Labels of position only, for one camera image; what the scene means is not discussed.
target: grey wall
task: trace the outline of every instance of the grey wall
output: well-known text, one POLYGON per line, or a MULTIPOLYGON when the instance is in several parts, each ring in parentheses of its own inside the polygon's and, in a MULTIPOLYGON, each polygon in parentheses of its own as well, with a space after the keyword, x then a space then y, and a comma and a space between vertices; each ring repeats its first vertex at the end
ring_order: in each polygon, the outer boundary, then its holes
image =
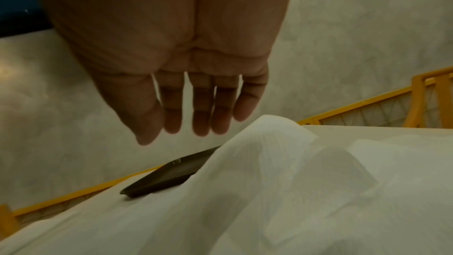
POLYGON ((0 39, 0 203, 13 209, 224 143, 261 114, 294 120, 451 66, 451 0, 291 0, 261 105, 224 136, 185 125, 138 146, 53 31, 0 39))

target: finger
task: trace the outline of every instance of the finger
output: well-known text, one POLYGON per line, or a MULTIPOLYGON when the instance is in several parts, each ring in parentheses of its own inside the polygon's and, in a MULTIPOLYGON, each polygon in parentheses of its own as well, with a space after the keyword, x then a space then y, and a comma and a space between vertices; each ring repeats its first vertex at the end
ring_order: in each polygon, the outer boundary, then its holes
POLYGON ((215 108, 211 117, 211 129, 214 133, 222 135, 230 128, 239 76, 214 77, 214 85, 216 86, 216 96, 215 108))
POLYGON ((163 112, 151 75, 110 75, 90 72, 105 102, 118 114, 141 145, 151 143, 162 130, 163 112))
POLYGON ((170 134, 176 134, 181 129, 183 120, 184 73, 160 70, 154 76, 164 108, 164 129, 170 134))
POLYGON ((198 136, 206 136, 209 133, 214 103, 212 77, 200 73, 189 73, 189 80, 193 86, 192 128, 198 136))
POLYGON ((263 96, 268 83, 269 72, 266 66, 263 74, 259 76, 243 76, 241 94, 236 100, 233 109, 233 116, 237 121, 246 120, 255 110, 258 102, 263 96))

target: white fabric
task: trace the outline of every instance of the white fabric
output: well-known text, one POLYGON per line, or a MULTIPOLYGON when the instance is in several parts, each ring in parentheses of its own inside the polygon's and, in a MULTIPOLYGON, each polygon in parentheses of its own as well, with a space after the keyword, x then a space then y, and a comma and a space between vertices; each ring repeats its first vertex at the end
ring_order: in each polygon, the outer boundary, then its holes
POLYGON ((85 217, 33 254, 451 254, 448 152, 316 139, 261 117, 182 186, 85 217))

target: palm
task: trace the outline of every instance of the palm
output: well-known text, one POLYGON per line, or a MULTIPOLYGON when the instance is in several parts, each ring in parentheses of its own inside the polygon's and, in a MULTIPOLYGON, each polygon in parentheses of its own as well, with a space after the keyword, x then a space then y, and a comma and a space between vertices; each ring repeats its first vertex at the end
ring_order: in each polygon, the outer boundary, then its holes
POLYGON ((222 134, 233 116, 246 119, 264 92, 287 2, 44 0, 55 28, 141 144, 162 126, 180 129, 184 72, 193 86, 196 134, 222 134))

